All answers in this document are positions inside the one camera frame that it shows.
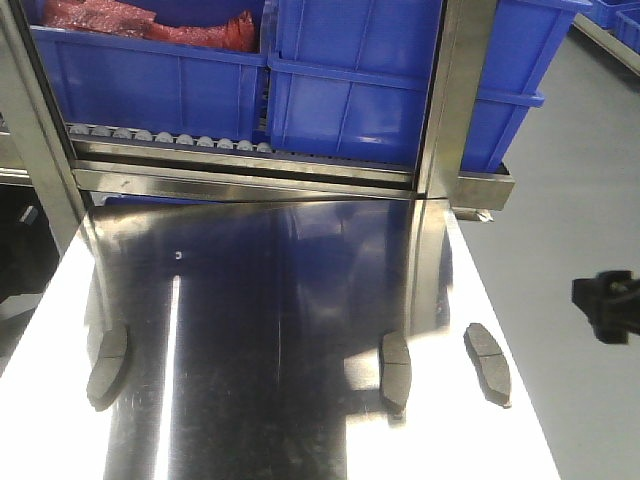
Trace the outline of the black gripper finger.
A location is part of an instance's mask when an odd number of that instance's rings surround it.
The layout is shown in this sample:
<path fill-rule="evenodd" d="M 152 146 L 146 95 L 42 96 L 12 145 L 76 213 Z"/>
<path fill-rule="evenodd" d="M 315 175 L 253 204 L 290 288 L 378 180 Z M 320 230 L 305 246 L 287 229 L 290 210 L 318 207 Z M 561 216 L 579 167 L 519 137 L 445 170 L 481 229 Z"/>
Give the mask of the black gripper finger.
<path fill-rule="evenodd" d="M 604 344 L 627 344 L 639 335 L 639 279 L 629 270 L 608 270 L 572 281 L 572 303 Z"/>

